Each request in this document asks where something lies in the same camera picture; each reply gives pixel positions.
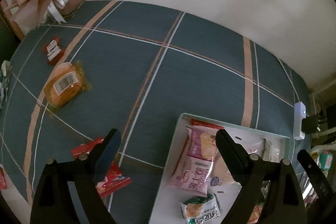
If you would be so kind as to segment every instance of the white power strip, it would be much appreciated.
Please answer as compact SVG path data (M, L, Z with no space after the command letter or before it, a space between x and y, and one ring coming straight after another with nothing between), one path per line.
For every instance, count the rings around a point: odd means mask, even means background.
M305 134L301 131L302 120L306 117L306 106L302 102L294 105L294 128L293 137L295 140L303 140Z

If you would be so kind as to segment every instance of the pink snack package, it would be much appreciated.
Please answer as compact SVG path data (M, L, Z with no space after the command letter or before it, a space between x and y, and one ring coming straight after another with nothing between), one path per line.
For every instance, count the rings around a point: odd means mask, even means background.
M194 128L187 128L187 131L187 139L167 185L207 196L208 178L217 154L215 136Z

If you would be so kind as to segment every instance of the orange snack package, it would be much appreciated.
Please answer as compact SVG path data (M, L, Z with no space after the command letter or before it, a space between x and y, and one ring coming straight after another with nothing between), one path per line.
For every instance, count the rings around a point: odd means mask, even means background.
M43 90L48 104L52 107L64 105L79 92L90 89L79 61L74 65L70 62L59 65L54 74L55 77Z

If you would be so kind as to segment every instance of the power strip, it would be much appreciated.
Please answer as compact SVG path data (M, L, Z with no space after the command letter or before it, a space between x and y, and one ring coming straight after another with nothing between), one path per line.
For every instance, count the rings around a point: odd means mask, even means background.
M295 140L303 140L305 134L301 131L302 120L306 117L306 106L302 102L294 105L294 128L293 137Z

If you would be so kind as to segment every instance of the silver bolt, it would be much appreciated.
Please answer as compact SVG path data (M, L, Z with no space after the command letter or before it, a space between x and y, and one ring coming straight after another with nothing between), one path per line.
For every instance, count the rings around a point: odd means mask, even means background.
M290 164L291 164L291 162L290 162L288 159L283 159L283 160L282 160L282 163L283 163L284 165L290 165Z
M54 163L54 161L55 161L54 159L52 159L52 158L48 158L48 159L47 159L47 164L48 164L48 165L51 165L51 164Z
M79 159L80 159L80 160L86 160L86 159L87 159L87 153L81 154L81 155L79 156Z
M257 154L250 154L250 159L251 160L258 160L259 156Z

